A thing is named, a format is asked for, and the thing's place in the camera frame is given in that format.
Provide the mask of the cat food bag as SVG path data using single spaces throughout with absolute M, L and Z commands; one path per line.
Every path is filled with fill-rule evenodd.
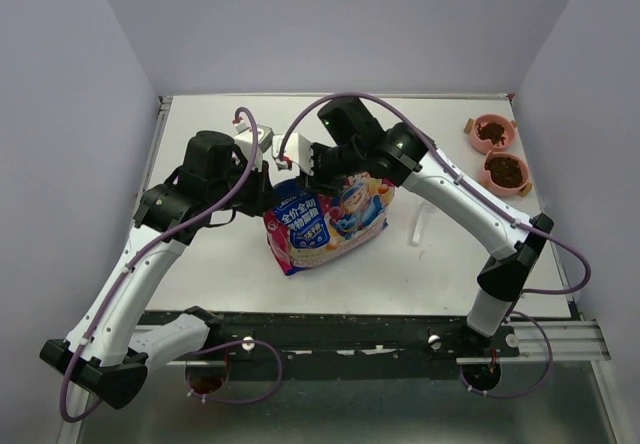
M 389 180 L 367 173 L 346 178 L 334 197 L 305 191 L 293 179 L 275 190 L 282 201 L 263 222 L 271 252 L 287 276 L 323 265 L 380 234 L 395 194 Z

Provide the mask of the clear plastic scoop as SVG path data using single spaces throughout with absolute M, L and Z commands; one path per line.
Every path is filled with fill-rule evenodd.
M 417 247 L 422 240 L 422 235 L 426 229 L 427 222 L 434 213 L 434 207 L 428 202 L 423 202 L 418 206 L 413 224 L 411 227 L 409 243 L 413 247 Z

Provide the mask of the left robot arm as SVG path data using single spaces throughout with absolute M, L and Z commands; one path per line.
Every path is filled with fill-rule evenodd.
M 171 266 L 218 210 L 260 216 L 275 204 L 264 129 L 235 136 L 199 131 L 183 163 L 142 196 L 122 254 L 89 310 L 66 337 L 47 340 L 40 358 L 114 409 L 176 358 L 214 357 L 226 339 L 221 317 L 193 306 L 147 337 L 135 328 Z

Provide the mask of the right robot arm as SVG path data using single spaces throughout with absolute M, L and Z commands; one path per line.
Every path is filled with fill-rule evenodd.
M 274 153 L 276 162 L 300 170 L 299 182 L 332 195 L 345 177 L 367 172 L 423 198 L 468 231 L 488 252 L 477 276 L 479 291 L 460 331 L 460 343 L 480 356 L 496 344 L 496 331 L 515 306 L 554 227 L 540 213 L 529 216 L 508 206 L 459 170 L 435 142 L 400 111 L 383 129 L 365 106 L 373 96 L 336 93 L 308 106 L 334 141 L 311 142 L 289 127 Z

